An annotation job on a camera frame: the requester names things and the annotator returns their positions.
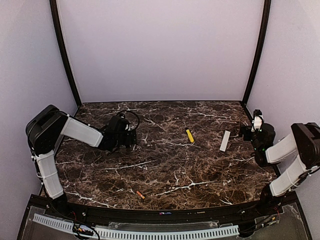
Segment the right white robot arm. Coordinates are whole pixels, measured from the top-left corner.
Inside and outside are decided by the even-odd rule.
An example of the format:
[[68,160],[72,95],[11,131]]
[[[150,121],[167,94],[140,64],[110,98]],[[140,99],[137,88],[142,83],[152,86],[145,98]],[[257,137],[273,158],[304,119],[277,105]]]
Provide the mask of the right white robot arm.
[[294,156],[285,171],[261,191],[263,203],[283,197],[320,170],[320,126],[315,122],[292,124],[291,133],[277,143],[273,143],[275,128],[268,123],[258,127],[242,125],[239,136],[252,144],[255,162],[261,168],[276,166]]

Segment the yellow handled screwdriver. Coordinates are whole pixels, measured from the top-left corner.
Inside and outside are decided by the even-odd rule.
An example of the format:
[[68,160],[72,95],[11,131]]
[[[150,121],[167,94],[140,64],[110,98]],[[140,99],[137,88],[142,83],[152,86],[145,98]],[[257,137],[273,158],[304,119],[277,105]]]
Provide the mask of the yellow handled screwdriver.
[[188,137],[189,142],[193,144],[195,142],[194,137],[185,122],[184,122],[184,128],[185,128],[185,132],[186,132],[186,135]]

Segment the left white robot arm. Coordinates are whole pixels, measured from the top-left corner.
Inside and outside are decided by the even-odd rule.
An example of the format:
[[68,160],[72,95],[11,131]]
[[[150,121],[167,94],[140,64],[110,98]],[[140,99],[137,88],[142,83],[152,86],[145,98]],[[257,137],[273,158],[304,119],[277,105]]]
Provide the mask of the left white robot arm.
[[131,126],[126,113],[126,110],[118,112],[98,129],[50,104],[27,124],[25,133],[31,157],[52,200],[65,194],[55,163],[55,147],[60,137],[66,136],[111,153],[120,147],[130,148],[137,144],[137,128]]

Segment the white battery cover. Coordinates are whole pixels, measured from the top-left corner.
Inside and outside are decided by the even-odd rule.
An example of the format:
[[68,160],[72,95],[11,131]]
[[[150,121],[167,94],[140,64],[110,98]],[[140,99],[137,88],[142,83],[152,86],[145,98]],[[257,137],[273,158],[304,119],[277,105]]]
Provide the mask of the white battery cover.
[[220,145],[220,148],[219,150],[222,151],[222,152],[225,152],[226,149],[227,149],[227,146],[228,146],[228,142],[229,142],[229,138],[230,138],[230,134],[231,132],[226,130],[223,134],[223,138],[222,138],[222,141],[221,141],[221,145]]

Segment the orange battery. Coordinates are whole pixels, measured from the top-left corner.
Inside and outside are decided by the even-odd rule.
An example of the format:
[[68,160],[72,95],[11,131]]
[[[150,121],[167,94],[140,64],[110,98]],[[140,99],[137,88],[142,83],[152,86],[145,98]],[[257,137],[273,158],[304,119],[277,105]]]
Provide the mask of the orange battery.
[[140,191],[136,191],[136,193],[144,200],[146,197],[140,192]]

